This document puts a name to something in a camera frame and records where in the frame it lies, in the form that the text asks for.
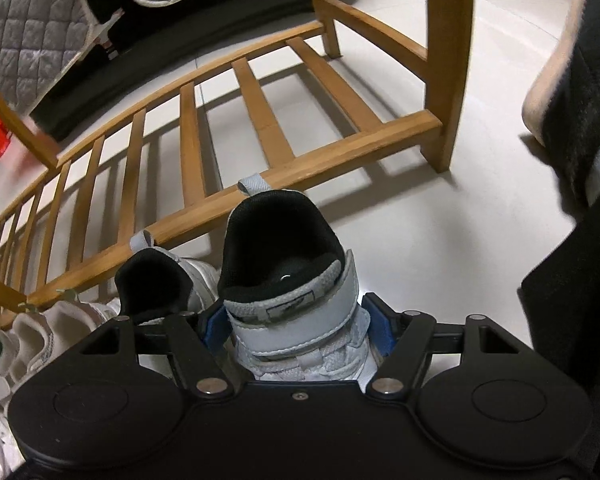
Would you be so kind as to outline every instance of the shoe pull loop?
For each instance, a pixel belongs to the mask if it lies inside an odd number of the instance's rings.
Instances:
[[[240,179],[237,185],[240,192],[246,196],[253,196],[273,189],[259,173]]]
[[[154,236],[146,229],[142,229],[142,231],[137,232],[131,237],[131,240],[129,240],[129,247],[131,247],[131,252],[133,254],[136,254],[142,249],[153,247],[154,245]]]

